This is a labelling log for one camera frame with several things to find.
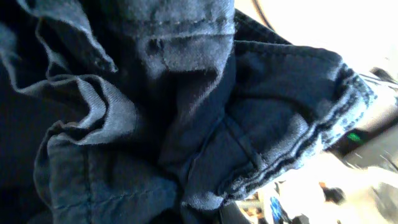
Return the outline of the dark blue shorts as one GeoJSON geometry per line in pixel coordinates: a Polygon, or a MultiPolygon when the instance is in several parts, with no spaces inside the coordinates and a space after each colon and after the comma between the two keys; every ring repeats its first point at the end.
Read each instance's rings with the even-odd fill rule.
{"type": "Polygon", "coordinates": [[[245,223],[375,98],[232,1],[2,1],[1,222],[245,223]]]}

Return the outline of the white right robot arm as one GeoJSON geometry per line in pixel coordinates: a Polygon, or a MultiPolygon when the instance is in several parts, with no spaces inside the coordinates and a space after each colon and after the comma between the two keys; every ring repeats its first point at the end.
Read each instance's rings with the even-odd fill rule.
{"type": "Polygon", "coordinates": [[[378,98],[357,128],[346,133],[328,152],[347,166],[377,166],[397,172],[397,99],[378,98]]]}

